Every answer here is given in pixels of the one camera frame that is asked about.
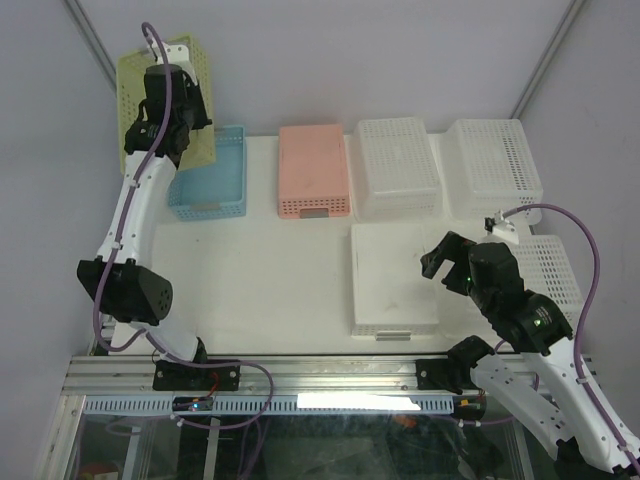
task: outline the black mounting bracket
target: black mounting bracket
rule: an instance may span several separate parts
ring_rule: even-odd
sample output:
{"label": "black mounting bracket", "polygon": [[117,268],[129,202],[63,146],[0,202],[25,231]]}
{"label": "black mounting bracket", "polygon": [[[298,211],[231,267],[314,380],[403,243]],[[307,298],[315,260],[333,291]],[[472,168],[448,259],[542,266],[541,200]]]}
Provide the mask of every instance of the black mounting bracket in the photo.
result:
{"label": "black mounting bracket", "polygon": [[447,358],[416,360],[418,390],[448,390],[462,395],[463,390],[477,389],[471,381],[471,369],[478,360],[493,355],[493,349],[475,335],[451,347]]}
{"label": "black mounting bracket", "polygon": [[[205,363],[216,365],[232,361],[207,360]],[[158,360],[153,376],[153,389],[157,392],[203,392],[211,390],[216,382],[217,392],[237,392],[240,367],[195,368]]]}

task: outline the yellow-green basket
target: yellow-green basket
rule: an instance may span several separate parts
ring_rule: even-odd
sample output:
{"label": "yellow-green basket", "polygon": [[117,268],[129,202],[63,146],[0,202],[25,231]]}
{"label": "yellow-green basket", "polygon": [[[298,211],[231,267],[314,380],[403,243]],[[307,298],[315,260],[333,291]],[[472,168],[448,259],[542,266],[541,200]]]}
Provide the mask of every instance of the yellow-green basket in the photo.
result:
{"label": "yellow-green basket", "polygon": [[[213,94],[209,60],[206,52],[190,34],[172,38],[167,43],[186,45],[189,48],[189,56],[202,90],[207,116],[213,120]],[[138,105],[145,98],[144,73],[147,67],[153,64],[153,56],[146,48],[120,57],[118,60],[118,138],[120,142],[120,170],[122,172],[124,172],[124,159],[126,157],[124,136],[138,116]],[[191,132],[189,139],[191,143],[182,155],[180,170],[202,167],[215,162],[216,149],[213,125]]]}

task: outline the white basket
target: white basket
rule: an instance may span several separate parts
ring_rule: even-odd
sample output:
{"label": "white basket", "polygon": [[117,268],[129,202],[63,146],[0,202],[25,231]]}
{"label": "white basket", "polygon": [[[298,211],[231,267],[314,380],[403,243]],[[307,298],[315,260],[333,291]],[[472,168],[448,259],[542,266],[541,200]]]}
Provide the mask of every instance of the white basket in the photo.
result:
{"label": "white basket", "polygon": [[421,224],[351,227],[354,322],[351,335],[409,340],[438,330],[435,285],[420,272]]}
{"label": "white basket", "polygon": [[[542,184],[520,120],[457,120],[440,143],[455,218],[482,218],[542,200]],[[533,225],[540,210],[523,212]]]}
{"label": "white basket", "polygon": [[351,175],[359,220],[442,212],[440,177],[419,118],[359,122],[351,142]]}
{"label": "white basket", "polygon": [[[509,245],[509,249],[518,260],[525,288],[553,300],[575,328],[584,301],[562,241],[555,235],[534,235],[522,238],[520,245]],[[495,336],[470,298],[450,292],[440,283],[445,275],[441,269],[434,279],[441,333],[456,340],[469,335]]]}

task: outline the metal frame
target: metal frame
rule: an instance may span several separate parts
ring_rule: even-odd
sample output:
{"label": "metal frame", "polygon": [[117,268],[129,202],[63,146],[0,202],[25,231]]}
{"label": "metal frame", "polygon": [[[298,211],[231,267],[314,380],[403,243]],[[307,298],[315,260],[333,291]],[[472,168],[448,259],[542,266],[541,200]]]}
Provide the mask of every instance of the metal frame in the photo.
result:
{"label": "metal frame", "polygon": [[[525,381],[533,378],[522,357],[501,354],[511,370]],[[415,361],[445,358],[445,355],[358,355],[358,356],[265,356],[239,357],[265,366],[273,375],[276,394],[297,395],[302,392],[349,391],[374,394],[441,395],[445,390],[420,391],[417,388]],[[38,479],[65,478],[80,427],[80,413],[87,397],[96,395],[131,396],[131,400],[166,397],[167,392],[151,388],[155,366],[150,357],[107,356],[74,357],[69,365],[62,396],[56,410],[44,455],[37,469]],[[242,367],[240,389],[224,395],[264,395],[268,392],[266,377],[251,368]],[[548,394],[544,385],[539,392]],[[187,392],[174,392],[176,395]],[[476,390],[465,391],[474,395]]]}
{"label": "metal frame", "polygon": [[[211,426],[220,425],[220,420],[217,418],[211,419]],[[209,432],[209,439],[207,442],[207,455],[204,461],[204,474],[202,478],[213,478],[216,472],[216,460],[218,458],[218,438],[220,437],[220,430],[211,430]]]}
{"label": "metal frame", "polygon": [[531,466],[531,457],[529,456],[529,448],[527,446],[527,439],[524,438],[524,428],[522,424],[514,422],[513,435],[515,441],[515,448],[520,454],[520,466],[522,468],[522,475],[525,480],[535,480],[533,473],[533,467]]}
{"label": "metal frame", "polygon": [[71,17],[71,20],[78,28],[84,43],[93,55],[98,67],[102,70],[102,73],[109,83],[109,87],[111,87],[111,90],[115,93],[116,67],[111,61],[111,57],[107,53],[107,49],[104,47],[102,40],[91,24],[91,20],[89,19],[87,12],[82,8],[80,0],[62,0],[62,4]]}
{"label": "metal frame", "polygon": [[[529,476],[527,471],[531,470],[531,465],[524,465],[525,461],[530,462],[528,452],[522,452],[518,443],[518,422],[511,422],[505,425],[504,435],[507,444],[507,451],[509,452],[509,460],[511,468],[513,469],[513,480],[535,480],[533,474]],[[518,464],[513,462],[513,459],[517,458]]]}
{"label": "metal frame", "polygon": [[551,66],[551,62],[556,58],[556,55],[567,38],[576,18],[588,1],[589,0],[572,0],[567,7],[567,10],[562,16],[562,20],[560,20],[560,23],[556,27],[555,32],[553,32],[553,35],[545,47],[540,60],[538,60],[536,67],[533,69],[533,73],[531,74],[531,77],[529,77],[529,81],[522,91],[522,94],[518,99],[518,103],[516,103],[516,106],[511,113],[511,118],[522,118],[524,111],[533,100],[533,97],[540,88],[540,85],[542,85],[542,81]]}
{"label": "metal frame", "polygon": [[[516,374],[531,382],[534,374],[519,355],[502,354]],[[264,356],[235,357],[263,365],[271,372],[278,395],[302,392],[357,391],[371,394],[451,395],[445,390],[418,390],[415,361],[444,359],[446,355]],[[63,395],[166,396],[152,390],[155,366],[150,356],[74,357],[69,365]],[[238,392],[233,395],[265,395],[267,378],[250,367],[241,368]],[[547,393],[544,386],[541,393]],[[472,395],[475,390],[465,394]],[[175,392],[193,395],[193,392]]]}

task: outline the white robotic arm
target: white robotic arm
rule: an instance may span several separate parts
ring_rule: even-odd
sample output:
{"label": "white robotic arm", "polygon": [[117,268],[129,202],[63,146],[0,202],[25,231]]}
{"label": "white robotic arm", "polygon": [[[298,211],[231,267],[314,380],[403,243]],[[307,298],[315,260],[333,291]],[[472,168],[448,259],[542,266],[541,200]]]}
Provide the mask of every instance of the white robotic arm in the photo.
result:
{"label": "white robotic arm", "polygon": [[[569,323],[551,299],[525,290],[509,248],[504,243],[477,244],[449,232],[421,259],[423,276],[433,278],[444,260],[454,265],[442,283],[471,297],[496,333],[540,376],[558,407],[518,379],[479,337],[449,350],[447,380],[441,384],[460,388],[456,382],[470,380],[494,396],[544,446],[563,480],[629,478],[640,456],[640,440],[620,420],[582,357],[586,378],[578,377]],[[584,382],[593,389],[598,407]],[[621,438],[603,415],[611,418]]]}
{"label": "white robotic arm", "polygon": [[[120,198],[113,215],[109,232],[102,246],[98,249],[98,257],[108,258],[114,244],[115,232],[122,218],[122,211],[127,194],[133,182],[133,176],[140,167],[146,152],[133,152],[125,159],[125,174]],[[116,255],[116,264],[133,262],[136,265],[151,269],[151,251],[155,237],[158,214],[165,202],[167,190],[176,175],[176,166],[168,156],[153,157],[140,181],[135,184],[137,190],[131,200],[129,213],[125,220],[122,239]],[[180,319],[172,308],[157,326],[131,320],[132,328],[144,329],[153,335],[162,347],[176,357],[192,361],[198,347],[198,338],[181,325]]]}
{"label": "white robotic arm", "polygon": [[[522,357],[553,395],[553,404],[535,392],[507,367],[499,355],[487,355],[471,369],[471,381],[498,400],[522,423],[545,448],[551,458],[558,458],[559,441],[575,438],[580,454],[591,466],[613,473],[614,468],[630,464],[625,452],[611,434],[600,413],[593,406],[573,365],[573,340],[564,338],[550,348],[550,354],[523,353]],[[600,397],[609,416],[619,426],[628,448],[640,455],[640,440],[624,426],[595,379],[588,374],[592,388]]]}
{"label": "white robotic arm", "polygon": [[116,211],[96,259],[81,261],[77,273],[100,312],[151,333],[159,348],[190,362],[203,346],[180,328],[171,309],[173,288],[151,270],[151,251],[158,213],[189,133],[212,122],[187,46],[163,44],[166,65],[157,55],[158,44],[150,46],[158,65],[145,73],[146,98],[125,137],[128,155]]}

